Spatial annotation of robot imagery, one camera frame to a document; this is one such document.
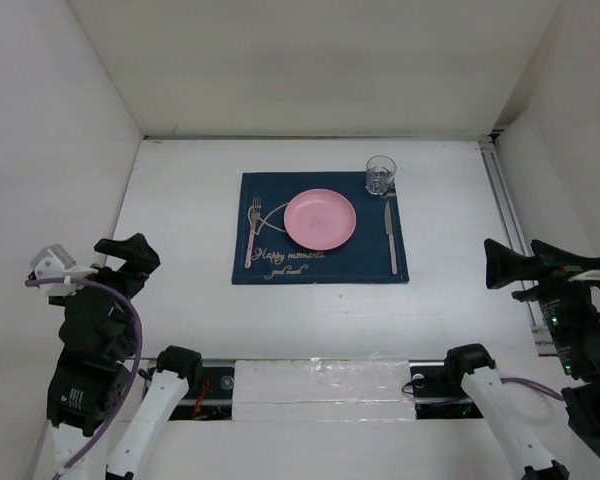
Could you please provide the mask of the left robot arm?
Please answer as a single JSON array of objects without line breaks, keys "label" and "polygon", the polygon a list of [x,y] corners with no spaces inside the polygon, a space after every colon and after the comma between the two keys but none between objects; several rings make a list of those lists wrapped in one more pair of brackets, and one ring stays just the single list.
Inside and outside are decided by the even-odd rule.
[{"label": "left robot arm", "polygon": [[114,449],[109,429],[137,376],[143,336],[131,300],[159,267],[144,235],[101,239],[95,251],[122,260],[118,269],[78,264],[59,245],[32,263],[28,286],[64,311],[63,349],[48,387],[47,419],[58,479],[139,479],[177,404],[202,387],[202,356],[168,346],[144,375],[149,388]]}]

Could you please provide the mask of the clear drinking glass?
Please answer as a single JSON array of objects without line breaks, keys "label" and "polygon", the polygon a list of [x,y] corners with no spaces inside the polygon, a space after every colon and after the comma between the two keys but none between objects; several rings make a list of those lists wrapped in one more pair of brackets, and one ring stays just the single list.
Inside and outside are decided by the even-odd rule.
[{"label": "clear drinking glass", "polygon": [[366,190],[371,195],[386,194],[393,186],[397,165],[385,155],[375,155],[366,164]]}]

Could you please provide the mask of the navy blue placemat cloth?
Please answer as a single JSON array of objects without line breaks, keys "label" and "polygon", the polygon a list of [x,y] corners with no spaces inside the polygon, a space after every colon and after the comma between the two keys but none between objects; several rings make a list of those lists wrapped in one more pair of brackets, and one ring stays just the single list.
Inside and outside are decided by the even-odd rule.
[{"label": "navy blue placemat cloth", "polygon": [[[245,173],[241,179],[237,239],[231,283],[234,285],[400,284],[409,281],[395,187],[380,197],[365,188],[362,171]],[[297,194],[329,189],[346,197],[357,215],[352,237],[329,251],[296,244],[284,228],[284,211]],[[249,209],[261,199],[252,264],[244,268]],[[392,275],[384,210],[390,202],[398,274]]]}]

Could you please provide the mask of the pink handled knife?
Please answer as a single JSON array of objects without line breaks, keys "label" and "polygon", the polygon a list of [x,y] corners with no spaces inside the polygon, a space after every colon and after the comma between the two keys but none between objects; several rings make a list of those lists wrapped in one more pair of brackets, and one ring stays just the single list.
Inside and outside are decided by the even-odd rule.
[{"label": "pink handled knife", "polygon": [[390,206],[389,201],[387,201],[387,203],[385,204],[384,222],[385,222],[385,231],[386,231],[386,235],[388,238],[388,245],[389,245],[391,272],[392,272],[392,275],[397,275],[398,274],[398,264],[397,264],[395,239],[394,239],[394,233],[393,233],[391,206]]}]

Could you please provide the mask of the pink plastic plate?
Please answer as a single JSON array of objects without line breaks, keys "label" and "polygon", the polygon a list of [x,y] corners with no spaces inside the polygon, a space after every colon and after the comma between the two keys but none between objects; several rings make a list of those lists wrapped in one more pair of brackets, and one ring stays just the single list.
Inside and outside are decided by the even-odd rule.
[{"label": "pink plastic plate", "polygon": [[305,190],[292,198],[284,211],[286,233],[309,250],[327,251],[344,245],[356,225],[351,202],[329,189]]}]

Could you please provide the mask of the pink handled fork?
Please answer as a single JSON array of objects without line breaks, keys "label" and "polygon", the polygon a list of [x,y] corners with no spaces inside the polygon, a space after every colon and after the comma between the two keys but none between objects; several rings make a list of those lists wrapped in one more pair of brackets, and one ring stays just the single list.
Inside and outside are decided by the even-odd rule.
[{"label": "pink handled fork", "polygon": [[245,269],[249,269],[252,264],[252,251],[253,251],[253,245],[254,245],[255,235],[256,235],[255,231],[256,231],[257,223],[260,219],[260,216],[261,216],[261,199],[254,198],[252,200],[252,204],[249,209],[250,230],[249,230],[249,237],[248,237],[247,248],[246,248],[246,253],[245,253],[245,262],[244,262]]}]

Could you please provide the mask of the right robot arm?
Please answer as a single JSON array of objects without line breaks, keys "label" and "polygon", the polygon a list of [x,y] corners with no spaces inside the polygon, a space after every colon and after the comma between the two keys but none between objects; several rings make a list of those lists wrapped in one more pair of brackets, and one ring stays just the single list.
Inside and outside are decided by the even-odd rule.
[{"label": "right robot arm", "polygon": [[[501,289],[527,282],[512,296],[539,306],[563,372],[575,385],[556,393],[572,433],[600,460],[600,256],[587,257],[540,240],[525,256],[484,242],[485,284]],[[493,433],[514,479],[567,479],[568,467],[541,442],[522,404],[481,344],[449,350],[442,381],[473,403]]]}]

